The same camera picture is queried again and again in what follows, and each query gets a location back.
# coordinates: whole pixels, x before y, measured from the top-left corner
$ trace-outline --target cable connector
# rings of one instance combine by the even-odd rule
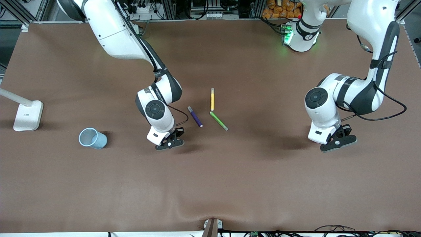
[[[361,44],[360,44],[360,46],[361,46],[361,48],[362,48],[362,49],[364,49],[364,51],[366,51],[366,52],[370,52],[370,51],[371,51],[371,50],[370,50],[370,48],[369,48],[367,45],[363,44],[363,43],[361,43]]]

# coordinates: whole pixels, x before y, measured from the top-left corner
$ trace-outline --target brown table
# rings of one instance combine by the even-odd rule
[[[185,124],[184,147],[146,139],[134,103],[153,80],[146,61],[108,56],[87,24],[20,35],[2,87],[45,106],[38,130],[15,132],[17,104],[0,98],[0,232],[190,231],[212,217],[232,230],[419,229],[421,70],[403,30],[386,91],[408,111],[349,120],[359,143],[327,154],[306,138],[304,96],[333,72],[364,78],[371,59],[344,20],[306,53],[260,21],[152,23],[146,39],[184,89],[173,105],[204,124]],[[228,132],[208,114],[211,87]],[[400,110],[385,99],[369,116]],[[86,127],[106,131],[105,149],[78,143]]]

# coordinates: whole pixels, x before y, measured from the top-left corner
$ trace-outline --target blue marker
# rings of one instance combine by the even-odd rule
[[[197,125],[199,127],[203,127],[202,122],[200,122],[199,118],[197,117],[197,115],[194,113],[194,111],[192,110],[192,108],[189,106],[187,107],[187,109],[189,110],[190,114],[192,115],[193,119],[196,121]]]

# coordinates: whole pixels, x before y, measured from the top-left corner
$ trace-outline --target green marker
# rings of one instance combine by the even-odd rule
[[[225,131],[228,131],[228,127],[225,126],[225,124],[211,111],[209,114],[218,122],[218,124],[225,129]]]

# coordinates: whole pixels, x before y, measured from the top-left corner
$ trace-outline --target light blue cup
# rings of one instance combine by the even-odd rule
[[[80,132],[79,143],[86,147],[101,149],[107,144],[107,136],[89,127]]]

